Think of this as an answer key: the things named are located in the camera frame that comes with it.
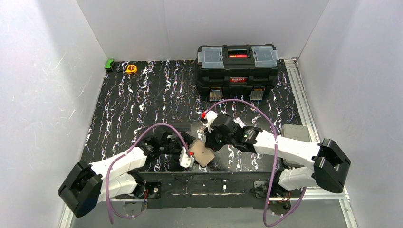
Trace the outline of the yellow tape measure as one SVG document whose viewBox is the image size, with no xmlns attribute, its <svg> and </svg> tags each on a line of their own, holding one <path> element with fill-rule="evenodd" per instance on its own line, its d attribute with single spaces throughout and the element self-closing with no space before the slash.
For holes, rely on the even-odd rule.
<svg viewBox="0 0 403 228">
<path fill-rule="evenodd" d="M 125 72 L 129 75 L 135 74 L 137 72 L 137 66 L 134 64 L 128 65 Z"/>
</svg>

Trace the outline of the grey rectangular box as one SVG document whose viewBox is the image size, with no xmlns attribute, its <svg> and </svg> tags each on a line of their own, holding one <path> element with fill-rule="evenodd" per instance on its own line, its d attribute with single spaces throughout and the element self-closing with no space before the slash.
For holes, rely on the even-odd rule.
<svg viewBox="0 0 403 228">
<path fill-rule="evenodd" d="M 312 142 L 308 128 L 303 125 L 284 124 L 281 127 L 281 136 L 303 142 Z M 283 159 L 283 163 L 289 167 L 303 167 L 303 165 L 289 159 Z"/>
</svg>

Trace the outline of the black toolbox with red label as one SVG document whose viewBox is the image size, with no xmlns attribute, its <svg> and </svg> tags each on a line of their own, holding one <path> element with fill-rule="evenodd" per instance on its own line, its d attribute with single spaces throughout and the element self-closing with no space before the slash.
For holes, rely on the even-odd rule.
<svg viewBox="0 0 403 228">
<path fill-rule="evenodd" d="M 272 44 L 203 45 L 197 50 L 195 85 L 210 101 L 238 95 L 261 101 L 275 87 L 284 66 Z"/>
</svg>

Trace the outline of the aluminium frame rail right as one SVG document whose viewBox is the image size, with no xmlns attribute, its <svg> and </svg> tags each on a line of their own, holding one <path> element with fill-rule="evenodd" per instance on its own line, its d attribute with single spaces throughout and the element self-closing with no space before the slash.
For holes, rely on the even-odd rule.
<svg viewBox="0 0 403 228">
<path fill-rule="evenodd" d="M 318 135 L 313 115 L 310 110 L 297 61 L 295 59 L 285 60 L 285 66 L 298 108 L 298 113 L 301 118 L 301 125 L 308 128 L 312 142 L 320 143 L 322 140 Z"/>
</svg>

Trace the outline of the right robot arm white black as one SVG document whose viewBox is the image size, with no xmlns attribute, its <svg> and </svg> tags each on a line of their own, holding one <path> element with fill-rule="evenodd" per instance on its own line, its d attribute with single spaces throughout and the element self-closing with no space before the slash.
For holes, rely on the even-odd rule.
<svg viewBox="0 0 403 228">
<path fill-rule="evenodd" d="M 284 190 L 321 187 L 332 193 L 343 192 L 351 161 L 335 141 L 325 138 L 315 143 L 274 136 L 214 111 L 202 114 L 202 120 L 207 124 L 205 147 L 213 151 L 232 145 L 242 152 L 277 155 L 299 164 L 299 168 L 275 175 L 274 181 Z"/>
</svg>

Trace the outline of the white credit card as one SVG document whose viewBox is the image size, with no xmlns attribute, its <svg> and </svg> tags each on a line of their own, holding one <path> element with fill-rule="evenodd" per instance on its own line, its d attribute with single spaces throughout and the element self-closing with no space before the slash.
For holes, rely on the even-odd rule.
<svg viewBox="0 0 403 228">
<path fill-rule="evenodd" d="M 237 123 L 242 128 L 246 126 L 245 123 L 239 117 L 234 119 L 234 122 Z"/>
</svg>

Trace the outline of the aluminium frame rail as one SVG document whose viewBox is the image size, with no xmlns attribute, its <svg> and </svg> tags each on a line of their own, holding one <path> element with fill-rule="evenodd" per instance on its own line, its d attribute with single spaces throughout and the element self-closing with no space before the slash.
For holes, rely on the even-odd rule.
<svg viewBox="0 0 403 228">
<path fill-rule="evenodd" d="M 308 188 L 300 196 L 270 199 L 263 216 L 264 173 L 157 173 L 148 176 L 147 194 L 138 198 L 120 195 L 111 199 L 118 212 L 115 228 L 355 228 L 346 192 L 328 193 Z"/>
<path fill-rule="evenodd" d="M 295 59 L 285 60 L 285 66 L 298 108 L 298 113 L 301 118 L 301 125 L 308 128 L 312 142 L 320 143 L 322 140 L 318 135 L 313 115 L 310 110 L 297 61 Z"/>
</svg>

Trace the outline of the aluminium frame rail front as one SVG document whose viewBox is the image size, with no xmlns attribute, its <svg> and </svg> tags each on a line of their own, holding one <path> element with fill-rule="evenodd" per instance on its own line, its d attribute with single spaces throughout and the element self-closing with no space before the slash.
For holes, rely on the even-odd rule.
<svg viewBox="0 0 403 228">
<path fill-rule="evenodd" d="M 328 193 L 308 188 L 300 196 L 270 199 L 263 216 L 264 173 L 157 173 L 148 176 L 147 194 L 138 198 L 120 195 L 111 199 L 118 212 L 115 228 L 355 228 L 346 192 Z"/>
</svg>

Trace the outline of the green small object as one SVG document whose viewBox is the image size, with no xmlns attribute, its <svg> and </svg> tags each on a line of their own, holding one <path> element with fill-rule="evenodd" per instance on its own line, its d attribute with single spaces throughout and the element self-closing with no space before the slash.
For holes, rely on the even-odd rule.
<svg viewBox="0 0 403 228">
<path fill-rule="evenodd" d="M 104 66 L 105 70 L 106 71 L 111 71 L 113 69 L 114 62 L 115 62 L 114 59 L 108 59 L 106 61 L 105 66 Z"/>
</svg>

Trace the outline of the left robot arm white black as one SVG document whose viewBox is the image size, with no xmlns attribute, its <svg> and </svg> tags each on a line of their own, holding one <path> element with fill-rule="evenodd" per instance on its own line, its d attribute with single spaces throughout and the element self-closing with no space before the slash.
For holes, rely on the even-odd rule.
<svg viewBox="0 0 403 228">
<path fill-rule="evenodd" d="M 83 217 L 107 196 L 131 195 L 146 199 L 152 188 L 138 174 L 139 169 L 157 160 L 161 154 L 173 155 L 179 164 L 188 168 L 194 158 L 186 154 L 195 137 L 186 132 L 177 135 L 171 131 L 152 133 L 142 138 L 130 151 L 124 151 L 108 159 L 76 163 L 58 189 L 58 195 L 77 217 Z"/>
</svg>

